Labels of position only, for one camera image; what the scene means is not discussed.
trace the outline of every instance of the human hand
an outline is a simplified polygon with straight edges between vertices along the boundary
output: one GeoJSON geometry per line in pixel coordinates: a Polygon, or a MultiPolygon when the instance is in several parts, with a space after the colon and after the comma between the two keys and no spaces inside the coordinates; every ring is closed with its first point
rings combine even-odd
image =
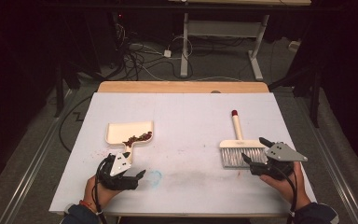
{"type": "MultiPolygon", "coordinates": [[[[84,190],[84,197],[83,202],[89,205],[89,209],[91,209],[94,213],[97,212],[97,206],[95,202],[92,200],[93,196],[95,197],[94,193],[94,186],[95,186],[95,176],[89,178],[87,181],[86,188],[84,190]]],[[[98,183],[98,201],[101,205],[101,209],[104,209],[109,202],[118,195],[122,190],[111,190],[104,187],[101,183],[98,183]]]]}
{"type": "MultiPolygon", "coordinates": [[[[301,164],[299,161],[294,162],[294,173],[289,176],[289,179],[293,182],[294,185],[296,185],[297,182],[297,202],[296,202],[296,210],[302,208],[303,206],[310,203],[310,198],[308,197],[306,191],[305,191],[305,185],[304,185],[304,176],[301,171],[301,164]]],[[[289,202],[293,202],[293,190],[290,186],[289,182],[284,180],[276,180],[272,178],[269,175],[261,175],[260,179],[266,182],[268,185],[275,188],[277,191],[280,192],[280,194],[283,196],[283,198],[289,202]]]]}

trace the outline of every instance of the hand brush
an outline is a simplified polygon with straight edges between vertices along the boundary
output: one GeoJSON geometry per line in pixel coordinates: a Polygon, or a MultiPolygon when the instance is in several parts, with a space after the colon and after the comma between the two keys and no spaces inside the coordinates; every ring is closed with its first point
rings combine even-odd
{"type": "Polygon", "coordinates": [[[242,154],[245,153],[252,161],[266,162],[267,156],[264,152],[265,146],[258,140],[243,140],[237,110],[231,112],[237,140],[224,140],[220,143],[222,150],[223,167],[225,168],[248,168],[249,164],[243,160],[242,154]]]}

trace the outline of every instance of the wrist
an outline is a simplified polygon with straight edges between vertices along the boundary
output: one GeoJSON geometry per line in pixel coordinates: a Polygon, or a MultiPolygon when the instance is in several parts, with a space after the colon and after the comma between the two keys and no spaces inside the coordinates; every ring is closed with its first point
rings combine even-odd
{"type": "Polygon", "coordinates": [[[80,200],[79,204],[87,207],[92,213],[94,213],[94,214],[97,213],[97,207],[96,207],[95,203],[87,203],[83,200],[80,200]]]}
{"type": "Polygon", "coordinates": [[[306,193],[298,194],[295,211],[301,209],[308,204],[310,204],[310,198],[308,197],[308,195],[306,193]]]}

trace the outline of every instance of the white table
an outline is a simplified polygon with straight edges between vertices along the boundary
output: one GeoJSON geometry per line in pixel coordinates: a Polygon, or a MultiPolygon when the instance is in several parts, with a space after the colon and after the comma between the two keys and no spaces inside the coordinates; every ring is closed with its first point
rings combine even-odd
{"type": "MultiPolygon", "coordinates": [[[[285,217],[275,189],[246,170],[225,170],[219,143],[235,139],[231,110],[239,112],[244,139],[260,136],[294,147],[272,93],[97,92],[89,106],[50,212],[62,213],[83,197],[87,179],[109,153],[109,122],[154,121],[150,143],[134,148],[127,172],[146,173],[136,190],[120,193],[107,215],[139,217],[285,217]]],[[[306,190],[316,201],[305,175],[306,190]]]]}

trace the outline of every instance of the dustpan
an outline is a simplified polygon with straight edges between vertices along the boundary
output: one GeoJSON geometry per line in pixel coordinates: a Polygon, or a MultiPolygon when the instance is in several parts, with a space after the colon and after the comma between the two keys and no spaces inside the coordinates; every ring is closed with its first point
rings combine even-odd
{"type": "Polygon", "coordinates": [[[109,123],[106,128],[105,140],[112,146],[123,146],[130,152],[127,161],[132,163],[133,148],[146,144],[153,137],[153,121],[133,123],[109,123]]]}

